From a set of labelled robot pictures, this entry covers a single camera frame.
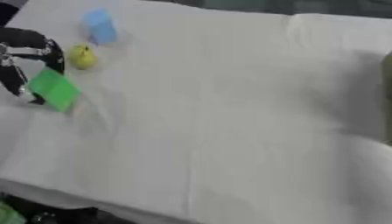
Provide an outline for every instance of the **black object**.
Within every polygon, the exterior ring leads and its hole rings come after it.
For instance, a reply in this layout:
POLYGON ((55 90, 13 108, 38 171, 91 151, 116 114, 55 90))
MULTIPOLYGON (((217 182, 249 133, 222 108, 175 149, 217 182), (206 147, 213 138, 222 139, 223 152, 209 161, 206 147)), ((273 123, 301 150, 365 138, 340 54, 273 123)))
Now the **black object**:
POLYGON ((95 207, 61 209, 13 195, 5 195, 3 202, 23 215, 28 220, 27 224, 136 224, 95 207))
POLYGON ((7 25, 18 11, 19 9, 15 6, 7 3, 0 3, 0 26, 7 25))

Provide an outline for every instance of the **yellow toy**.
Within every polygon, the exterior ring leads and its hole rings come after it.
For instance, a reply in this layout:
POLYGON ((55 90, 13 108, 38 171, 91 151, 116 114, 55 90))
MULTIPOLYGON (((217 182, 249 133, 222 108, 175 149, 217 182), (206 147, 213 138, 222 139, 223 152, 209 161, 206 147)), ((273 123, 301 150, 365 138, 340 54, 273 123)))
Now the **yellow toy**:
POLYGON ((68 59, 71 64, 81 70, 94 66, 98 59, 93 50, 87 45, 76 45, 68 52, 68 59))

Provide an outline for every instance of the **floor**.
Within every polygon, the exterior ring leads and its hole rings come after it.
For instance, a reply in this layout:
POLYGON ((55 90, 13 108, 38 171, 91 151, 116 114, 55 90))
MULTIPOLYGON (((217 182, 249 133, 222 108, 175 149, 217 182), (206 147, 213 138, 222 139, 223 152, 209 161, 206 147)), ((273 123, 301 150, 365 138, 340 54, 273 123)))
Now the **floor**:
POLYGON ((167 0, 201 8, 283 14, 326 13, 376 18, 392 17, 392 0, 167 0))

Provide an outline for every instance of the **blue cube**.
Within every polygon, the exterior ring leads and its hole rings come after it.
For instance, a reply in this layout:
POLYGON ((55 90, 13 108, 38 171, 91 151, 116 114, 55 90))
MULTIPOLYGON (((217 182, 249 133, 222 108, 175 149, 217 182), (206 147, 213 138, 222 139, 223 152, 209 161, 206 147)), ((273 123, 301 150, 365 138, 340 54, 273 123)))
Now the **blue cube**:
POLYGON ((90 38, 97 45, 105 45, 117 40, 117 31, 109 13, 105 9, 92 10, 83 17, 90 38))

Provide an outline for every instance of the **green cube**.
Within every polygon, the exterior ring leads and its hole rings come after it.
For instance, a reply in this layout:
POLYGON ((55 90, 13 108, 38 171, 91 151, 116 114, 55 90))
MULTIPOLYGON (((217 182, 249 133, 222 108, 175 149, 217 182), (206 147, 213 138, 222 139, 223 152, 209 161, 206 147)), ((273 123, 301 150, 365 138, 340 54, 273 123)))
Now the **green cube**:
POLYGON ((61 112, 66 111, 81 93, 66 77, 48 67, 30 80, 29 88, 61 112))

